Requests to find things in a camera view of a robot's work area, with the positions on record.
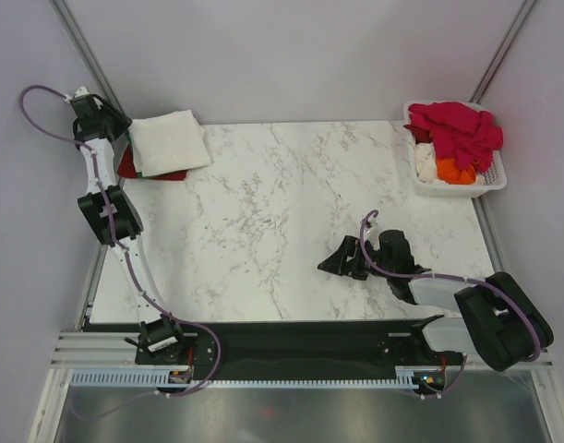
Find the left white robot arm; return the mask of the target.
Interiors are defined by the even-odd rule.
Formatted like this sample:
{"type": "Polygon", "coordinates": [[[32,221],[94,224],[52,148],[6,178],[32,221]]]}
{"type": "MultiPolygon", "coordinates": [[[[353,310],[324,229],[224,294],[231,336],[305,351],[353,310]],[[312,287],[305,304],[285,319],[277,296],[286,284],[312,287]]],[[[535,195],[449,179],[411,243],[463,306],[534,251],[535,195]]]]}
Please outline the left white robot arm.
{"type": "Polygon", "coordinates": [[[96,238],[108,246],[126,276],[139,324],[138,338],[130,343],[146,356],[181,362],[187,356],[189,342],[166,314],[166,303],[145,257],[143,223],[114,171],[112,143],[126,132],[132,120],[83,88],[69,103],[76,115],[73,135],[88,176],[87,191],[78,206],[96,238]]]}

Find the crimson pink t shirt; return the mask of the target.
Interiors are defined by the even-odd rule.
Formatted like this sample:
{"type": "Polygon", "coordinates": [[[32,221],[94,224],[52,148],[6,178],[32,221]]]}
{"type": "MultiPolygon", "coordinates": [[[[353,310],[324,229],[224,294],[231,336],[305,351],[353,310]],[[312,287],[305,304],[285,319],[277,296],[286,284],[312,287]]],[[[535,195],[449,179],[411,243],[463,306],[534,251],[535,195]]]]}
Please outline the crimson pink t shirt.
{"type": "Polygon", "coordinates": [[[407,107],[410,124],[430,134],[436,157],[454,160],[459,169],[473,166],[485,173],[503,145],[503,130],[489,111],[461,102],[414,102],[407,107]]]}

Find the white Coca-Cola t shirt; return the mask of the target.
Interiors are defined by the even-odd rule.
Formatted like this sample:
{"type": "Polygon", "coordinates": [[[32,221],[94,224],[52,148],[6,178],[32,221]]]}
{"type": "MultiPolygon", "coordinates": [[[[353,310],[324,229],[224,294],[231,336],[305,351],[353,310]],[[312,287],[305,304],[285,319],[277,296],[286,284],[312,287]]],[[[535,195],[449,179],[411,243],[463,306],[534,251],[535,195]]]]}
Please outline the white Coca-Cola t shirt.
{"type": "Polygon", "coordinates": [[[132,137],[137,167],[145,176],[191,170],[211,164],[205,130],[191,110],[134,119],[132,137]]]}

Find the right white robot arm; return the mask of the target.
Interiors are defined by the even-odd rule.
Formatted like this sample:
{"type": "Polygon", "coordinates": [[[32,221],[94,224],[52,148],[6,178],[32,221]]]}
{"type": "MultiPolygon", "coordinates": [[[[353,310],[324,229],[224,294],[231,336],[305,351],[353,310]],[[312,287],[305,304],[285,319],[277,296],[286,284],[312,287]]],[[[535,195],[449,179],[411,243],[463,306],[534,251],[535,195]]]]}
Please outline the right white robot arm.
{"type": "Polygon", "coordinates": [[[476,282],[439,278],[415,262],[408,240],[398,230],[380,233],[378,248],[346,235],[318,269],[358,281],[382,277],[406,304],[457,313],[427,321],[409,340],[410,355],[419,363],[430,363],[442,352],[468,353],[503,372],[535,359],[536,351],[554,342],[550,325],[509,273],[496,272],[476,282]]]}

